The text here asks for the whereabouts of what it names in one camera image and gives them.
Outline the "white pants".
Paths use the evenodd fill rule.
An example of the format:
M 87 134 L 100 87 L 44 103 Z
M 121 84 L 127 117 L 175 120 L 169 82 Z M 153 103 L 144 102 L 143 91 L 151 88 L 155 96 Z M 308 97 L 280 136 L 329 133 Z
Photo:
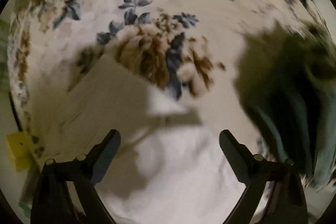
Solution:
M 118 223 L 222 223 L 238 182 L 219 135 L 198 112 L 100 57 L 66 96 L 44 136 L 44 159 L 73 160 L 110 130 L 121 145 L 96 191 Z

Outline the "dark green clothing pile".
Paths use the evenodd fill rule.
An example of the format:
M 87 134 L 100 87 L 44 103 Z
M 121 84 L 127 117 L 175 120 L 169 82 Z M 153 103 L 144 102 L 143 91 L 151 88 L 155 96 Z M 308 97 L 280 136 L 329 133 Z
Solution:
M 245 113 L 275 160 L 292 160 L 304 183 L 335 180 L 335 43 L 302 22 L 243 35 L 234 85 Z

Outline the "floral bed blanket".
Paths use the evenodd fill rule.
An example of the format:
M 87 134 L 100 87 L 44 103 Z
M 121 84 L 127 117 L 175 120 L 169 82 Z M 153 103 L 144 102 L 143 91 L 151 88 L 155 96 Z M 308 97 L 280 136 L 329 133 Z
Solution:
M 7 66 L 35 161 L 66 96 L 104 55 L 155 86 L 218 135 L 263 148 L 235 89 L 244 33 L 279 22 L 322 25 L 299 0 L 15 0 Z

